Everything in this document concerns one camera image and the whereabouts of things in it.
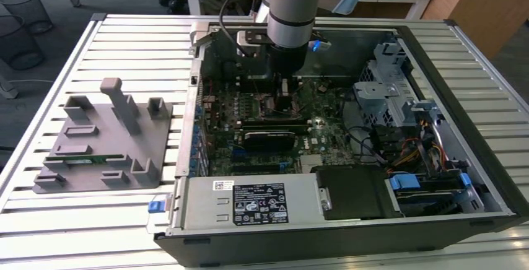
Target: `blue latch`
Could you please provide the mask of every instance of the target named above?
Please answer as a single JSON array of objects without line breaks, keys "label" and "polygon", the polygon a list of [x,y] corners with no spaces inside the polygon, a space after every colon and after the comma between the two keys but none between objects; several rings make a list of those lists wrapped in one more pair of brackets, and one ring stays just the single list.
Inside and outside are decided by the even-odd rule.
[{"label": "blue latch", "polygon": [[406,188],[421,188],[420,180],[414,174],[395,174],[389,182],[391,184],[391,188],[406,189]]},{"label": "blue latch", "polygon": [[472,180],[466,173],[460,174],[460,178],[465,186],[472,186]]},{"label": "blue latch", "polygon": [[148,203],[148,213],[162,213],[166,212],[166,201],[151,201]]}]

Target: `black wastebasket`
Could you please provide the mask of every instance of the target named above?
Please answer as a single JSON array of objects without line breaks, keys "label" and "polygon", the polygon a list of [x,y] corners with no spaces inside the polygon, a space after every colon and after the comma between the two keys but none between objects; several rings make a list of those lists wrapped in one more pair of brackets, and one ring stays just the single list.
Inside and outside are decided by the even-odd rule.
[{"label": "black wastebasket", "polygon": [[24,18],[32,34],[44,33],[54,27],[40,0],[0,0],[12,15]]},{"label": "black wastebasket", "polygon": [[44,60],[20,16],[0,16],[0,58],[15,70],[29,69]]}]

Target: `metal bracket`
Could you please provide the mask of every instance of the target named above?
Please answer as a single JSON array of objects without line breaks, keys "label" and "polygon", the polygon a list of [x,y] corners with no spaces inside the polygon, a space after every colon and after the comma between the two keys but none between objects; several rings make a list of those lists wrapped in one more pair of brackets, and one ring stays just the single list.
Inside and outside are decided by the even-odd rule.
[{"label": "metal bracket", "polygon": [[208,44],[212,41],[214,32],[216,32],[216,30],[212,30],[210,32],[208,23],[202,22],[192,24],[191,32],[190,32],[190,41],[191,41],[190,55],[196,57],[200,46]]},{"label": "metal bracket", "polygon": [[437,104],[434,101],[418,101],[413,102],[412,111],[428,112],[437,109]]}]

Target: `warning label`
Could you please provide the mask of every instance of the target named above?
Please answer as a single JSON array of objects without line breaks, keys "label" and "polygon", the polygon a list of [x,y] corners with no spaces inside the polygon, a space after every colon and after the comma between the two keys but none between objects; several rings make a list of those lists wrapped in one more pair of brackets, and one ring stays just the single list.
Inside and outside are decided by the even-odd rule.
[{"label": "warning label", "polygon": [[233,186],[233,222],[266,225],[289,222],[285,184]]}]

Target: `barcode sticker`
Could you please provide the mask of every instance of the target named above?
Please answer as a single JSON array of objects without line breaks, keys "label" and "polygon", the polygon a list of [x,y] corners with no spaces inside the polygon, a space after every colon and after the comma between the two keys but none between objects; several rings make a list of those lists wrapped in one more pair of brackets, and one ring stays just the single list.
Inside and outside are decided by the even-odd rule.
[{"label": "barcode sticker", "polygon": [[234,183],[235,182],[233,180],[215,180],[214,191],[231,191]]}]

